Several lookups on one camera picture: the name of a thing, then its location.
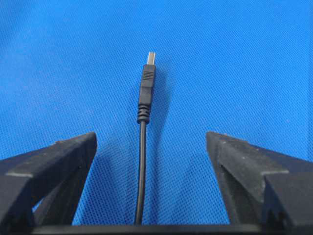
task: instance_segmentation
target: black cable wire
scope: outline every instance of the black cable wire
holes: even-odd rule
[[[139,180],[138,194],[135,214],[135,225],[141,225],[143,204],[145,200],[146,181],[146,125],[150,121],[150,111],[155,83],[155,56],[154,52],[149,52],[147,64],[143,66],[138,100],[137,123],[140,124],[139,142]]]
[[[140,123],[140,142],[139,142],[139,180],[138,194],[135,214],[135,225],[141,225],[143,204],[145,198],[145,181],[146,181],[146,122]]]

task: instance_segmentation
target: usb connector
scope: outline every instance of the usb connector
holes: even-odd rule
[[[138,177],[138,194],[135,213],[135,225],[141,225],[143,215],[143,204],[145,200],[145,181],[146,181],[146,125],[150,121],[150,110],[152,104],[153,86],[155,83],[155,57],[154,52],[149,52],[147,64],[143,66],[137,122],[140,124],[139,140],[139,177]]]
[[[147,65],[155,65],[155,56],[156,54],[154,52],[149,52]]]
[[[154,52],[149,52],[147,64],[143,66],[138,102],[138,123],[144,121],[148,124],[150,121],[149,116],[156,73],[155,57],[156,54]]]

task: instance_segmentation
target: blue mesh fabric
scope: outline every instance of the blue mesh fabric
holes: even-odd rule
[[[0,157],[96,132],[73,224],[132,224],[155,51],[143,223],[228,223],[205,133],[313,159],[312,16],[306,0],[2,0]]]

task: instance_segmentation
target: usb cable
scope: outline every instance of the usb cable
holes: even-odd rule
[[[138,101],[137,122],[140,124],[139,141],[139,180],[138,194],[135,214],[135,225],[141,225],[143,204],[145,198],[145,180],[146,180],[146,125],[150,121],[150,111],[153,96],[153,87],[155,83],[155,56],[154,52],[149,52],[147,64],[143,66],[141,75],[141,84]]]

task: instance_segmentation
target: textured black plastic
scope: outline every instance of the textured black plastic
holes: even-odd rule
[[[138,115],[137,115],[138,123],[144,121],[148,124],[150,121],[149,116],[152,104],[155,74],[156,67],[154,65],[143,66],[138,101]]]
[[[0,161],[0,234],[71,224],[96,149],[91,132]]]
[[[206,137],[231,224],[312,234],[313,163],[214,132]]]

